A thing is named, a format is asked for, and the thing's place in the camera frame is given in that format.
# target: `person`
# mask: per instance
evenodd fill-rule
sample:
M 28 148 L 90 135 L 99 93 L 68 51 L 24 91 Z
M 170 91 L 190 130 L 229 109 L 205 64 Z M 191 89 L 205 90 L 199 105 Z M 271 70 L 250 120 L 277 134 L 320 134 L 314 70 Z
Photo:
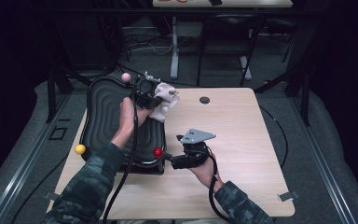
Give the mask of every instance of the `person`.
M 141 126 L 152 110 L 137 108 L 138 126 Z M 120 164 L 125 160 L 121 149 L 126 146 L 134 130 L 132 100 L 123 99 L 120 106 L 119 127 L 111 141 L 102 146 L 75 174 L 54 202 L 42 223 L 98 223 L 112 191 L 114 178 Z M 213 161 L 208 159 L 190 171 L 201 184 L 210 187 L 213 176 Z M 246 193 L 232 182 L 223 182 L 220 175 L 215 182 L 215 199 L 228 213 L 231 223 L 273 223 L 257 204 L 248 199 Z

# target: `black cable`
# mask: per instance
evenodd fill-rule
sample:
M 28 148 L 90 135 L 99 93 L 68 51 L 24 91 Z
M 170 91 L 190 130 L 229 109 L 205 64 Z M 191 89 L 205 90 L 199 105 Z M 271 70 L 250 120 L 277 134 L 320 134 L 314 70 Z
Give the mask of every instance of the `black cable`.
M 283 127 L 281 126 L 281 124 L 267 111 L 266 108 L 264 108 L 263 106 L 259 105 L 259 107 L 264 110 L 278 125 L 278 127 L 281 129 L 281 132 L 283 134 L 283 138 L 284 138 L 284 142 L 286 144 L 286 150 L 284 152 L 284 156 L 283 156 L 283 161 L 281 163 L 281 169 L 283 168 L 284 164 L 286 163 L 286 158 L 287 158 L 287 154 L 289 153 L 289 143 L 287 142 L 287 137 L 286 134 L 283 130 Z
M 123 72 L 123 73 L 124 73 L 124 70 L 123 70 L 123 68 L 124 68 L 124 69 L 129 70 L 130 72 L 133 72 L 134 74 L 137 74 L 137 75 L 139 75 L 139 76 L 144 76 L 144 75 L 145 75 L 145 74 L 143 74 L 143 73 L 141 73 L 141 72 L 138 72 L 138 71 L 136 71 L 136 70 L 133 70 L 133 69 L 131 69 L 131 68 L 129 68 L 129 67 L 127 67 L 127 66 L 121 64 L 121 63 L 118 63 L 118 64 L 117 64 L 117 67 L 118 67 L 118 68 L 120 69 L 120 71 Z M 167 81 L 167 80 L 161 80 L 161 82 L 165 82 L 165 83 L 169 83 L 169 84 L 176 84 L 176 85 L 190 86 L 190 87 L 197 87 L 197 85 L 194 85 L 194 84 L 172 82 L 172 81 Z
M 223 214 L 220 213 L 220 211 L 217 209 L 216 204 L 214 203 L 213 200 L 213 188 L 214 188 L 214 184 L 216 183 L 217 180 L 217 162 L 216 159 L 213 157 L 213 153 L 211 151 L 211 149 L 209 147 L 207 147 L 210 151 L 210 153 L 206 153 L 203 151 L 196 151 L 196 150 L 187 150 L 187 152 L 194 152 L 194 153 L 202 153 L 207 155 L 209 158 L 211 158 L 211 160 L 213 161 L 213 175 L 211 178 L 211 185 L 209 186 L 209 191 L 208 191 L 208 197 L 209 197 L 209 203 L 211 204 L 211 207 L 213 209 L 213 211 L 219 216 L 221 217 L 223 220 L 229 222 L 229 218 L 225 217 Z
M 112 208 L 113 202 L 115 201 L 116 197 L 118 196 L 118 193 L 120 192 L 121 188 L 124 185 L 124 182 L 127 179 L 128 174 L 130 173 L 131 170 L 131 166 L 132 166 L 132 162 L 133 162 L 133 158 L 135 156 L 135 152 L 136 152 L 136 146 L 138 144 L 138 114 L 137 114 L 137 110 L 136 110 L 136 102 L 135 102 L 135 88 L 136 85 L 139 81 L 139 78 L 136 78 L 133 83 L 132 83 L 132 90 L 131 90 L 131 98 L 132 98 L 132 104 L 133 104 L 133 125 L 134 125 L 134 129 L 133 129 L 133 141 L 132 141 L 132 151 L 131 151 L 131 155 L 130 155 L 130 160 L 127 164 L 127 168 L 124 172 L 123 177 L 121 177 L 120 183 L 118 184 L 115 193 L 113 194 L 112 198 L 109 201 L 109 204 L 107 205 L 104 215 L 103 215 L 103 224 L 106 224 L 107 221 L 107 216 L 109 214 L 109 211 Z
M 11 224 L 13 224 L 16 221 L 16 218 L 19 216 L 21 209 L 23 208 L 23 206 L 28 202 L 28 200 L 32 197 L 32 195 L 36 192 L 36 190 L 46 181 L 46 179 L 61 165 L 61 163 L 63 161 L 66 160 L 66 158 L 68 157 L 69 153 L 66 154 L 66 156 L 64 156 L 59 163 L 57 163 L 57 165 L 55 165 L 53 167 L 53 169 L 51 169 L 46 175 L 45 177 L 43 177 L 43 179 L 39 182 L 39 184 L 36 185 L 36 187 L 31 191 L 30 194 L 28 194 L 27 198 L 22 202 L 22 204 L 20 205 L 20 208 L 17 210 L 16 214 L 14 215 L 14 217 L 11 219 Z
M 169 43 L 168 41 L 163 41 L 164 36 L 162 36 L 162 35 L 153 36 L 153 37 L 151 37 L 149 39 L 146 39 L 146 40 L 143 40 L 143 41 L 135 41 L 135 40 L 133 41 L 133 42 L 135 42 L 133 44 L 133 46 L 129 46 L 127 50 L 134 50 L 134 49 L 137 49 L 139 46 L 151 45 L 151 44 L 155 44 L 155 43 L 158 43 L 158 42 L 167 42 L 167 43 Z

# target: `camouflage sleeve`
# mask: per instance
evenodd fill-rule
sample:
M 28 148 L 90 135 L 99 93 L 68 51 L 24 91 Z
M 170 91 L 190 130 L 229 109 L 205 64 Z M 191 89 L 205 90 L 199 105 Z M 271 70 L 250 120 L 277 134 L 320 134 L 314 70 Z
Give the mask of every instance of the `camouflage sleeve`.
M 117 146 L 104 145 L 71 179 L 42 223 L 98 222 L 124 160 L 125 155 Z
M 230 223 L 274 223 L 248 195 L 228 181 L 215 195 L 215 199 L 230 217 Z

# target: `desk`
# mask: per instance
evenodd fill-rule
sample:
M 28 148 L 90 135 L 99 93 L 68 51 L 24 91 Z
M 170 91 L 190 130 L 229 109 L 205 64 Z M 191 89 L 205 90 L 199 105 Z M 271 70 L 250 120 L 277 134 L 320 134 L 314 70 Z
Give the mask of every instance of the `desk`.
M 217 7 L 291 7 L 291 0 L 222 0 Z M 153 0 L 153 7 L 212 7 L 209 0 L 187 0 L 181 3 L 176 0 Z
M 223 0 L 222 5 L 217 7 L 291 7 L 291 0 Z M 159 1 L 153 0 L 153 7 L 212 7 L 209 0 L 188 0 L 186 3 L 181 3 L 176 0 Z M 179 49 L 177 48 L 177 21 L 172 19 L 172 63 L 171 63 L 171 79 L 178 77 L 179 65 Z M 240 57 L 241 66 L 246 64 L 246 57 Z M 246 71 L 246 80 L 252 80 L 250 70 Z
M 167 151 L 174 156 L 182 155 L 183 146 L 176 135 L 185 134 L 191 128 L 215 133 L 216 137 L 206 144 L 216 155 L 223 181 L 233 181 L 270 216 L 291 216 L 295 212 L 293 202 L 281 202 L 277 197 L 288 188 L 253 91 L 241 88 L 179 89 L 178 92 L 181 99 L 165 120 Z M 211 102 L 201 104 L 202 96 L 209 97 Z M 62 192 L 84 164 L 74 148 L 85 117 L 56 193 Z M 117 174 L 113 192 L 121 177 L 122 174 Z M 197 178 L 187 169 L 173 170 L 167 161 L 164 175 L 129 174 L 108 218 L 217 218 L 217 215 L 209 204 L 208 190 Z

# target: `wire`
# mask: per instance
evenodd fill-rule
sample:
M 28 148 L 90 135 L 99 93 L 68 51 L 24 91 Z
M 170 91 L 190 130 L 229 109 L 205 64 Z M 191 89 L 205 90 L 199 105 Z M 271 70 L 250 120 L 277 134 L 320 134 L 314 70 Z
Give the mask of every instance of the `wire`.
M 53 169 L 51 169 L 46 175 L 45 177 L 43 177 L 43 179 L 39 182 L 39 184 L 36 185 L 36 187 L 31 191 L 30 194 L 28 194 L 27 198 L 22 202 L 22 204 L 20 205 L 20 208 L 17 210 L 16 214 L 14 215 L 14 217 L 11 219 L 11 224 L 13 224 L 17 217 L 20 214 L 21 209 L 24 207 L 24 205 L 29 201 L 29 199 L 32 197 L 32 195 L 36 192 L 36 190 L 46 181 L 46 179 L 61 165 L 61 163 L 63 161 L 66 160 L 66 158 L 68 157 L 69 153 L 66 154 L 66 156 L 64 156 L 59 163 L 57 163 L 57 165 L 55 165 L 53 167 Z
M 133 73 L 136 74 L 136 75 L 139 75 L 139 76 L 143 76 L 143 75 L 144 75 L 143 73 L 138 72 L 138 71 L 136 71 L 136 70 L 133 70 L 133 69 L 131 69 L 131 68 L 129 68 L 129 67 L 123 65 L 122 63 L 118 63 L 118 64 L 117 64 L 117 67 L 120 69 L 120 71 L 121 71 L 122 73 L 124 73 L 124 70 L 123 70 L 123 68 L 124 68 L 124 69 L 126 69 L 126 70 L 128 70 L 128 71 L 130 71 L 130 72 L 133 72 Z M 171 83 L 171 84 L 176 84 L 176 85 L 190 86 L 190 87 L 197 87 L 197 85 L 194 85 L 194 84 L 172 82 L 172 81 L 167 81 L 167 80 L 161 80 L 161 82 Z
M 168 52 L 171 51 L 172 49 L 172 45 L 170 45 L 169 47 L 154 47 L 153 45 L 149 44 L 150 48 L 140 48 L 140 49 L 132 49 L 131 51 L 136 51 L 136 50 L 143 50 L 143 49 L 152 49 L 153 51 L 155 51 L 157 54 L 166 54 Z M 158 52 L 157 49 L 167 49 L 164 52 Z
M 210 151 L 210 153 L 206 153 L 203 151 L 196 151 L 196 150 L 187 150 L 188 152 L 194 152 L 194 153 L 201 153 L 201 154 L 205 154 L 207 155 L 209 158 L 211 158 L 211 160 L 213 161 L 213 175 L 211 178 L 211 185 L 209 186 L 209 191 L 208 191 L 208 198 L 209 198 L 209 203 L 211 204 L 211 207 L 213 209 L 213 211 L 219 216 L 221 217 L 223 220 L 229 222 L 229 218 L 225 217 L 223 214 L 220 213 L 220 211 L 217 209 L 216 204 L 214 203 L 213 200 L 213 188 L 214 188 L 214 184 L 216 183 L 217 180 L 217 162 L 216 159 L 213 157 L 213 153 L 211 151 L 211 149 L 209 147 L 207 147 L 208 150 Z
M 134 51 L 134 50 L 136 50 L 139 46 L 148 46 L 148 45 L 150 45 L 150 46 L 152 46 L 151 44 L 153 44 L 153 43 L 158 43 L 157 42 L 157 40 L 159 41 L 159 42 L 161 42 L 161 38 L 163 37 L 163 36 L 161 36 L 161 35 L 159 35 L 159 36 L 154 36 L 154 37 L 152 37 L 152 38 L 150 38 L 150 39 L 146 39 L 146 40 L 144 40 L 144 41 L 142 41 L 142 42 L 139 42 L 137 39 L 138 39 L 138 35 L 128 35 L 128 36 L 126 36 L 126 38 L 130 38 L 130 36 L 133 36 L 133 39 L 130 39 L 129 41 L 126 41 L 126 43 L 125 43 L 125 48 L 122 50 L 122 52 L 121 52 L 121 56 L 120 56 L 120 58 L 121 59 L 123 59 L 124 58 L 124 60 L 126 60 L 127 62 L 129 62 L 130 61 L 130 58 L 131 58 L 131 53 Z
M 167 24 L 167 27 L 168 27 L 168 29 L 170 30 L 170 34 L 172 34 L 172 29 L 171 29 L 170 24 L 169 24 L 168 21 L 167 21 L 167 18 L 164 17 L 164 20 L 165 20 L 165 24 Z
M 118 196 L 118 194 L 121 191 L 121 188 L 124 185 L 124 182 L 127 179 L 128 174 L 130 173 L 131 170 L 131 166 L 132 166 L 132 162 L 133 162 L 133 158 L 135 156 L 135 152 L 136 152 L 136 147 L 138 144 L 138 114 L 137 114 L 137 110 L 136 110 L 136 103 L 135 103 L 135 88 L 136 85 L 139 81 L 139 78 L 136 78 L 133 83 L 132 83 L 132 90 L 131 90 L 131 98 L 132 98 L 132 104 L 133 104 L 133 125 L 134 125 L 134 129 L 133 129 L 133 141 L 132 141 L 132 151 L 131 151 L 131 155 L 130 155 L 130 160 L 127 164 L 127 168 L 124 172 L 123 177 L 121 177 L 120 183 L 118 184 L 115 193 L 113 194 L 112 198 L 109 201 L 109 204 L 107 205 L 105 212 L 103 214 L 103 224 L 106 224 L 107 221 L 107 216 L 109 214 L 109 211 L 112 208 L 113 202 L 115 201 L 116 197 Z
M 283 134 L 283 138 L 284 138 L 284 143 L 286 144 L 286 149 L 284 152 L 284 156 L 283 156 L 283 161 L 281 163 L 281 169 L 283 168 L 284 164 L 286 163 L 286 158 L 287 158 L 287 154 L 289 153 L 289 143 L 287 142 L 287 137 L 286 134 L 281 126 L 281 124 L 267 111 L 266 108 L 264 108 L 263 106 L 259 105 L 259 107 L 264 110 L 278 125 L 278 127 L 281 129 L 281 132 Z

